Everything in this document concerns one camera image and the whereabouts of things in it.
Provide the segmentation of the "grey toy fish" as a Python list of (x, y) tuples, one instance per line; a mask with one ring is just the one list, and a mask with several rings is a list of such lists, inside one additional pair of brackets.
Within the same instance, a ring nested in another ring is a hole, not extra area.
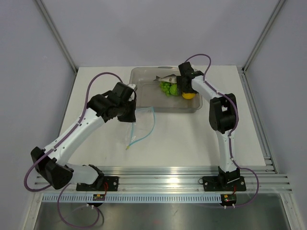
[(165, 77), (156, 76), (154, 81), (168, 82), (168, 83), (171, 83), (171, 84), (176, 84), (176, 82), (177, 82), (177, 75), (171, 74), (171, 75), (168, 75), (168, 76), (165, 76)]

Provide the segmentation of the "yellow toy lemon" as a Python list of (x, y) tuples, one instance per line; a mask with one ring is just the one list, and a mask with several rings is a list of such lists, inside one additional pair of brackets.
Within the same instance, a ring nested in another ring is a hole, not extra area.
[(191, 99), (193, 99), (195, 96), (196, 96), (195, 93), (182, 93), (182, 97), (183, 97), (185, 100), (191, 100)]

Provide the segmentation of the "clear zip top bag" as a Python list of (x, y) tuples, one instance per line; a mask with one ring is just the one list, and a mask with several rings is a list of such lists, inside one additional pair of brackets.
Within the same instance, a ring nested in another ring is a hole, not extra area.
[(135, 111), (136, 121), (130, 123), (126, 132), (126, 150), (132, 145), (149, 137), (155, 127), (155, 111), (153, 107), (138, 108)]

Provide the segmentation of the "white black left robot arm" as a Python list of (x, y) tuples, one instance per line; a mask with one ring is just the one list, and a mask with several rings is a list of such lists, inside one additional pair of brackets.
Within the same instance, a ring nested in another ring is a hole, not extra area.
[(54, 189), (70, 183), (82, 184), (92, 191), (104, 186), (105, 175), (96, 166), (74, 165), (68, 161), (78, 147), (107, 121), (117, 118), (120, 122), (136, 122), (135, 84), (118, 82), (114, 89), (97, 94), (86, 102), (79, 118), (56, 140), (44, 148), (35, 147), (31, 158), (35, 170)]

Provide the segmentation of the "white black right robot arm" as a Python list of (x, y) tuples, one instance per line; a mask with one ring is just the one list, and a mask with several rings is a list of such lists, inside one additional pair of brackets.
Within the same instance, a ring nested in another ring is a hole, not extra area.
[(177, 92), (197, 93), (209, 103), (209, 124), (216, 132), (219, 146), (219, 166), (216, 176), (201, 178), (204, 191), (232, 191), (240, 179), (240, 169), (234, 163), (232, 140), (238, 125), (238, 111), (234, 94), (223, 94), (196, 71), (189, 62), (178, 66)]

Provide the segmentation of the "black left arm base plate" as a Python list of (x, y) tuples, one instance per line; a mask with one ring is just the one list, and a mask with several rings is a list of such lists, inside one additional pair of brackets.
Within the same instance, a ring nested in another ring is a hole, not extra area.
[(97, 178), (93, 184), (78, 183), (76, 191), (80, 192), (116, 192), (118, 191), (119, 177), (104, 176)]

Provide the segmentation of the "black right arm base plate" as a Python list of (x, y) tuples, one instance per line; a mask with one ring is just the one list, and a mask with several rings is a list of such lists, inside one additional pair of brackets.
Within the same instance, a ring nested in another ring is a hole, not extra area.
[(198, 183), (203, 186), (205, 192), (245, 192), (247, 190), (243, 176), (226, 185), (222, 185), (217, 176), (203, 176)]

